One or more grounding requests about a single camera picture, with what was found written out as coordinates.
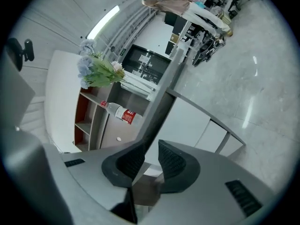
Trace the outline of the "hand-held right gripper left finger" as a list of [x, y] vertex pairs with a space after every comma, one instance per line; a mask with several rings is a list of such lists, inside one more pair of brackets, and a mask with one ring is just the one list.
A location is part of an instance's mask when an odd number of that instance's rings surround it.
[[132, 183], [145, 160], [143, 141], [62, 155], [81, 188], [114, 215], [137, 224]]

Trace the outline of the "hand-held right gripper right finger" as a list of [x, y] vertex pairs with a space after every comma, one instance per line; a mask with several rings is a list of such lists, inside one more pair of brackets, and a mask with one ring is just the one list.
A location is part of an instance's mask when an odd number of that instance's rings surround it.
[[274, 193], [227, 157], [158, 141], [164, 183], [140, 225], [249, 225]]

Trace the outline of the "white-fronted desk drawer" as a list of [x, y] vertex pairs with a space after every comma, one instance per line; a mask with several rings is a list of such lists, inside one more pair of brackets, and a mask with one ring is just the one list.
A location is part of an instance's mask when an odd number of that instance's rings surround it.
[[158, 141], [194, 147], [210, 121], [210, 116], [181, 98], [176, 98], [163, 125], [145, 155], [145, 162], [159, 166]]

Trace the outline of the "white shelf cabinet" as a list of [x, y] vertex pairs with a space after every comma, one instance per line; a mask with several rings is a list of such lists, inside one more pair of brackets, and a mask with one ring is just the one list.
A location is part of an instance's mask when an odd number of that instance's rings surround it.
[[98, 150], [136, 139], [141, 126], [129, 125], [100, 106], [101, 101], [117, 103], [144, 116], [150, 101], [115, 83], [108, 87], [80, 89], [75, 112], [75, 141], [80, 151]]

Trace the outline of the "grey wooden desk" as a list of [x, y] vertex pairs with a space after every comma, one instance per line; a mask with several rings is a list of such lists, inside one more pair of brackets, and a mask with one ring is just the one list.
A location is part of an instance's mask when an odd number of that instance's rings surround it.
[[[160, 80], [157, 90], [153, 92], [151, 96], [150, 104], [148, 105], [145, 115], [143, 116], [142, 127], [137, 137], [144, 138], [146, 140], [146, 155], [161, 126], [163, 125], [175, 99], [181, 98], [210, 116], [210, 120], [217, 123], [227, 131], [225, 138], [215, 152], [227, 157], [233, 154], [239, 148], [243, 147], [245, 142], [211, 113], [174, 90], [174, 86], [176, 85], [178, 78], [185, 66], [184, 63], [180, 62], [182, 55], [182, 49], [178, 49], [173, 53], [173, 58], [169, 67]], [[150, 176], [160, 175], [162, 173], [162, 168], [161, 165], [156, 166], [146, 163], [145, 172]]]

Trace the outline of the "clear red-capped water bottle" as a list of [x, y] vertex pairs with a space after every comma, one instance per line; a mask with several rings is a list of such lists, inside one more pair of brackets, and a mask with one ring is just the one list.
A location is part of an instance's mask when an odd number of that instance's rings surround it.
[[124, 108], [116, 103], [101, 101], [100, 106], [104, 108], [110, 115], [122, 120], [123, 122], [126, 122], [129, 125], [138, 126], [143, 120], [143, 117], [140, 114]]

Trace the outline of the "white rounded partition board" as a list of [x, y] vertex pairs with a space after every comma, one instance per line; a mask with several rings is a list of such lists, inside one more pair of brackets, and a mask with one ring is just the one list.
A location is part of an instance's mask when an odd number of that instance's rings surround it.
[[81, 85], [77, 63], [80, 55], [56, 50], [53, 53], [45, 84], [45, 125], [59, 151], [77, 153], [75, 112]]

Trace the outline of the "blue and pink flower bouquet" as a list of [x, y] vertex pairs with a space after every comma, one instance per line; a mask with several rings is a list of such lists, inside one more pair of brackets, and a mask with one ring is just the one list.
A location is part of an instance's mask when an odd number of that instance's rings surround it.
[[79, 54], [82, 56], [78, 63], [78, 78], [81, 88], [107, 87], [113, 83], [125, 82], [125, 70], [122, 64], [104, 59], [96, 51], [96, 41], [85, 39], [80, 43]]

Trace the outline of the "clear glass vase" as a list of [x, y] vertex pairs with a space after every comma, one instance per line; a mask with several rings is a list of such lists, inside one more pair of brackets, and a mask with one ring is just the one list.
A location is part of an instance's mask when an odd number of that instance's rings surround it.
[[147, 83], [135, 78], [135, 77], [131, 77], [126, 75], [122, 80], [122, 83], [124, 84], [128, 84], [131, 85], [135, 88], [138, 88], [140, 90], [144, 90], [144, 91], [155, 91], [156, 88], [153, 87], [152, 85], [148, 85]]

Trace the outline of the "black glass double door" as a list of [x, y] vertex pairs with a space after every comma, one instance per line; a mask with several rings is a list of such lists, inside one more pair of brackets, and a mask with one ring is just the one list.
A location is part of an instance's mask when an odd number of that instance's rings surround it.
[[132, 45], [122, 61], [122, 65], [126, 71], [158, 84], [170, 62], [170, 59], [158, 53]]

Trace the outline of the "black wheeled equipment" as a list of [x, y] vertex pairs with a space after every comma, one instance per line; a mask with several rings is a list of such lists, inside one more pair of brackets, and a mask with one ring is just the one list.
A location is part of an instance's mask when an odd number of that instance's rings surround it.
[[197, 38], [201, 33], [203, 34], [203, 38], [200, 42], [200, 48], [192, 61], [194, 67], [197, 67], [203, 61], [208, 62], [220, 47], [225, 46], [225, 38], [223, 35], [221, 35], [220, 38], [215, 38], [200, 26], [196, 27], [196, 31], [197, 33], [194, 38]]

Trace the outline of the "long ceiling light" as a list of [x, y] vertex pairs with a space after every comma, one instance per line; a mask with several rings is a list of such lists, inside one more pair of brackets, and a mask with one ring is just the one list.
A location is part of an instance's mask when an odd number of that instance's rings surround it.
[[91, 32], [87, 35], [87, 39], [95, 39], [99, 32], [109, 23], [112, 18], [120, 11], [119, 6], [113, 7], [100, 21], [94, 26]]

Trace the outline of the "white long office table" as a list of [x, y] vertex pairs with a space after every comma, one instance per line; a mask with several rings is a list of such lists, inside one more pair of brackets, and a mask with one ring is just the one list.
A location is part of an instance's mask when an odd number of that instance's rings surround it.
[[173, 53], [176, 50], [175, 47], [178, 46], [179, 41], [186, 36], [186, 33], [189, 30], [190, 25], [191, 25], [191, 23], [187, 21], [186, 25], [184, 26], [184, 28], [183, 28], [183, 30], [181, 32], [181, 34], [179, 35], [179, 40], [178, 40], [178, 42], [176, 44], [173, 43], [173, 42], [171, 42], [171, 41], [168, 42], [168, 45], [167, 45], [167, 48], [166, 48], [166, 54], [169, 54], [170, 57], [173, 56]]

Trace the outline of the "row of black monitors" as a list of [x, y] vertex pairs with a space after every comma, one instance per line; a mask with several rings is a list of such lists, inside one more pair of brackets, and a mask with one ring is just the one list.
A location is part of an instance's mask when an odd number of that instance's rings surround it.
[[[178, 15], [174, 15], [171, 12], [166, 12], [164, 22], [167, 25], [173, 26], [172, 33], [179, 36], [181, 34], [184, 26], [186, 25], [187, 21]], [[191, 34], [191, 36], [193, 36], [193, 37], [196, 37], [196, 35], [200, 31], [204, 31], [204, 28], [197, 24], [191, 23], [190, 26], [193, 26], [195, 28]]]

